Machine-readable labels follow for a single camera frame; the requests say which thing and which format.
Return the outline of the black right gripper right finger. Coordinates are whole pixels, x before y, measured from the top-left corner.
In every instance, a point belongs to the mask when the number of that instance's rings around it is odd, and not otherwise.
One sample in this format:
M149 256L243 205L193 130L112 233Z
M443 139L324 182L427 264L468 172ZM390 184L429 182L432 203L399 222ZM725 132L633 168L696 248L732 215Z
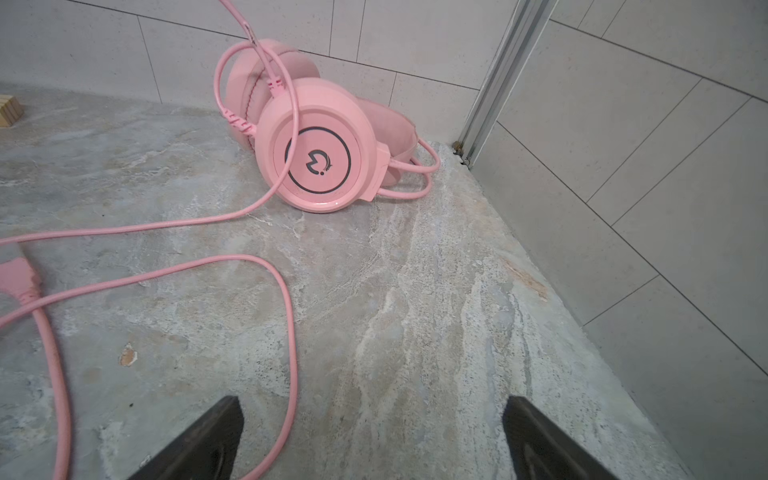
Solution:
M517 479L617 480L523 396L510 396L502 426Z

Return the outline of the pink headphones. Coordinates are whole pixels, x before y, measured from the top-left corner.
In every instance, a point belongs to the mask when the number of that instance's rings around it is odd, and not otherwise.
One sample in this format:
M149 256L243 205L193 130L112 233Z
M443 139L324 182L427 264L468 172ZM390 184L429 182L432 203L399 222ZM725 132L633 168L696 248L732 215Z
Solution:
M228 48L214 74L214 95L232 136L250 150L270 190L291 206L331 213L376 196L418 199L439 169L416 150L434 149L389 107L321 77L306 54L274 40L257 53Z

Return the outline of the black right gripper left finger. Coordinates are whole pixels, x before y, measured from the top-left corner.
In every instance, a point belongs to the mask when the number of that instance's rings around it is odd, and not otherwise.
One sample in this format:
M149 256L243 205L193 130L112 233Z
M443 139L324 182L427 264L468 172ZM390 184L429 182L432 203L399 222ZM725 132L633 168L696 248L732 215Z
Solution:
M129 479L230 479L243 429L238 397L224 396Z

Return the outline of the ridged wooden block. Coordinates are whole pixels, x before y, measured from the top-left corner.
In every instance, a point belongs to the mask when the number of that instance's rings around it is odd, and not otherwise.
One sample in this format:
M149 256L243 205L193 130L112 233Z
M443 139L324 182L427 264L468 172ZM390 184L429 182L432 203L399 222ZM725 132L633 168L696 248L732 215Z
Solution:
M24 109L16 97L12 95L0 95L0 127L12 127L24 115Z

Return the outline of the right metal corner post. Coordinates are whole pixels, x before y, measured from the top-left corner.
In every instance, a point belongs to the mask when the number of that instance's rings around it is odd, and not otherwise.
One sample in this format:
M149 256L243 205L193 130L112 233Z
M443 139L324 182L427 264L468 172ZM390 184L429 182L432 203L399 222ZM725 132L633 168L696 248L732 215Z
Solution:
M469 169L479 157L557 5L556 0L517 2L461 134L452 146Z

